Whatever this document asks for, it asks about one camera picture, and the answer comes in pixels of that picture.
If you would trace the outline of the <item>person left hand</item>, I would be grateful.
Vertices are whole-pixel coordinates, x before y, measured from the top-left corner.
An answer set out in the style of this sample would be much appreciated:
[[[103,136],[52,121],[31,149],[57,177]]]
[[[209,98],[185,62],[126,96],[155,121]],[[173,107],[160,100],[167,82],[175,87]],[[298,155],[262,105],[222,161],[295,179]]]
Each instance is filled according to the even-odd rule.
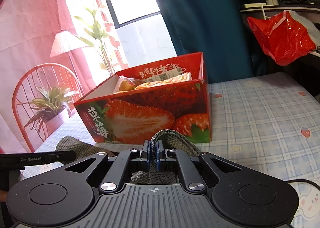
[[[8,192],[0,190],[0,202],[7,201],[7,194],[8,194]]]

